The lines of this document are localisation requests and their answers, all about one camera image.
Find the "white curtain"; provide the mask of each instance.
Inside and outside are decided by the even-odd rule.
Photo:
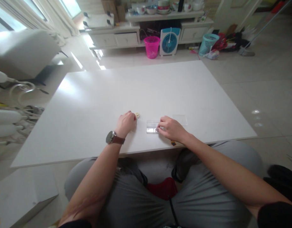
[[[41,19],[23,0],[0,0],[0,8],[27,28],[46,31],[59,46],[66,44],[63,36],[52,25]]]
[[[75,26],[59,0],[33,0],[45,18],[63,35],[64,38],[78,36],[79,30]]]

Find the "cardboard box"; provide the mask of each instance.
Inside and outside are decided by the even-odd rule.
[[[120,22],[118,19],[118,13],[116,10],[116,3],[115,1],[111,1],[111,0],[102,0],[102,5],[104,8],[105,13],[107,13],[108,11],[110,11],[110,13],[114,14],[114,22],[118,23]]]
[[[0,228],[24,225],[57,195],[50,165],[16,170],[0,181]]]
[[[127,3],[123,3],[120,6],[117,6],[117,13],[120,22],[126,21],[126,10],[127,10]]]

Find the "gray pants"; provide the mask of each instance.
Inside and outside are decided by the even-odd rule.
[[[263,164],[258,153],[240,141],[217,142],[214,149],[262,177]],[[71,199],[96,158],[85,159],[69,173],[65,193]],[[152,195],[142,184],[137,166],[116,172],[115,180],[98,226],[163,227],[174,225],[169,201]],[[247,227],[251,214],[199,163],[192,165],[183,188],[172,198],[178,224],[183,227]]]

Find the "door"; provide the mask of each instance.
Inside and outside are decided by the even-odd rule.
[[[222,0],[216,12],[214,25],[220,32],[226,32],[230,25],[237,24],[240,31],[255,12],[262,0]]]

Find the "transparent plastic piece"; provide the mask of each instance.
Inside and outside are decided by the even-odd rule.
[[[159,120],[147,120],[147,134],[158,134]]]
[[[172,118],[178,121],[182,126],[187,126],[187,118],[185,115],[172,115]]]

